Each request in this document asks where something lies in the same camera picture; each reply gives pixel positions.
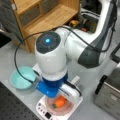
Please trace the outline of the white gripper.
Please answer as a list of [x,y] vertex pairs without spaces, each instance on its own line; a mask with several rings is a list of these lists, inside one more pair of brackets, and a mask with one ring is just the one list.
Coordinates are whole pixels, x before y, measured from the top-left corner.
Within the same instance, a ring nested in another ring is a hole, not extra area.
[[74,105],[77,105],[82,101],[81,91],[79,89],[74,89],[67,84],[63,84],[59,88],[59,93]]

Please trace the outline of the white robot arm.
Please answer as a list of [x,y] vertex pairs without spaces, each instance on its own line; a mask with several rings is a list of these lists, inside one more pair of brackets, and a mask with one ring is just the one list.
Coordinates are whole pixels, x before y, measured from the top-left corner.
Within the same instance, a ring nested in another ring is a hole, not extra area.
[[68,26],[41,34],[35,43],[35,57],[42,79],[36,89],[48,98],[61,93],[77,104],[82,99],[80,89],[68,81],[67,59],[85,68],[98,67],[106,58],[117,19],[118,0],[98,0],[102,10],[94,33]]

